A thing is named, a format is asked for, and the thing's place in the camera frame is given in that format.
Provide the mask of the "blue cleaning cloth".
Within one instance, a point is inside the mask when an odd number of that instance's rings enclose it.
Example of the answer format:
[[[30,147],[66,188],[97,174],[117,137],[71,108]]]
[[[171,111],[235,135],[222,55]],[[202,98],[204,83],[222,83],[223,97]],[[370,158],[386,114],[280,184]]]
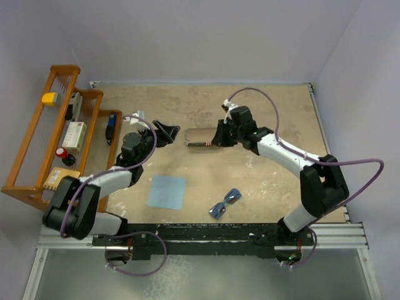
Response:
[[[147,205],[153,208],[181,210],[186,182],[182,177],[154,176]]]

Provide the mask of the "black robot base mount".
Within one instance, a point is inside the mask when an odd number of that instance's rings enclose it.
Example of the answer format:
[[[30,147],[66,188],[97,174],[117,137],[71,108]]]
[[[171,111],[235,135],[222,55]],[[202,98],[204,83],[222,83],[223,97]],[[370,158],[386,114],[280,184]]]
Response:
[[[306,227],[290,233],[277,223],[129,223],[123,221],[115,236],[95,234],[94,246],[129,246],[133,260],[152,255],[256,256],[273,259],[312,246],[315,238]]]

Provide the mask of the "white printed glasses case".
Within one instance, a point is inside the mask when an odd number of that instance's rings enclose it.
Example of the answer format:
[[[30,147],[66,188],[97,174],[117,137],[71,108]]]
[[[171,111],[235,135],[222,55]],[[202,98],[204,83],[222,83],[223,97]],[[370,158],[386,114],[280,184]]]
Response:
[[[209,147],[213,146],[212,140],[216,135],[216,127],[188,128],[184,132],[186,146]]]

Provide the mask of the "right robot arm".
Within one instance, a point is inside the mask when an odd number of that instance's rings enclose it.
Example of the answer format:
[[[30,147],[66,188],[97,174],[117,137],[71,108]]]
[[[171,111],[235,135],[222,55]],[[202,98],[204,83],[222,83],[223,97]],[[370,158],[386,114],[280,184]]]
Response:
[[[212,144],[233,147],[241,144],[254,154],[268,158],[294,174],[300,182],[301,203],[280,221],[278,238],[284,244],[293,244],[300,231],[328,214],[349,197],[349,190],[337,160],[284,144],[267,127],[258,127],[246,106],[223,104],[226,115],[217,124]]]

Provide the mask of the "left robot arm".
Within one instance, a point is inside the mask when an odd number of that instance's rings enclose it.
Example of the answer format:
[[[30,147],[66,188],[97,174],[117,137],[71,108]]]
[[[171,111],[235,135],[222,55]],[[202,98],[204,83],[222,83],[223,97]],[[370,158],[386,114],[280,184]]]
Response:
[[[181,129],[157,120],[149,124],[141,117],[137,119],[145,124],[144,129],[123,137],[114,166],[88,177],[61,179],[42,217],[44,226],[58,231],[62,238],[82,240],[90,234],[105,235],[115,245],[128,240],[129,231],[122,226],[123,218],[98,212],[99,201],[136,184],[143,173],[143,164],[155,149],[173,143]]]

